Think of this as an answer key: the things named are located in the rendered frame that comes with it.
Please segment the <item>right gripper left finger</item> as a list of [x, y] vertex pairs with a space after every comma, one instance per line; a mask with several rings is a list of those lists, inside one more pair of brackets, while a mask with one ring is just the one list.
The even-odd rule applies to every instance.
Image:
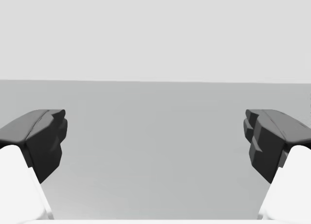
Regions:
[[0, 220], [52, 220], [41, 184], [58, 168], [64, 109], [38, 109], [0, 128]]

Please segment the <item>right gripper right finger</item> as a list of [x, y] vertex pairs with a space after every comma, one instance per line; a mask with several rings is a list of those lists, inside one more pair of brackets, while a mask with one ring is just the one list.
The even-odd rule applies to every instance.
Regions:
[[252, 167], [270, 184], [259, 220], [311, 220], [311, 128], [272, 109], [247, 109]]

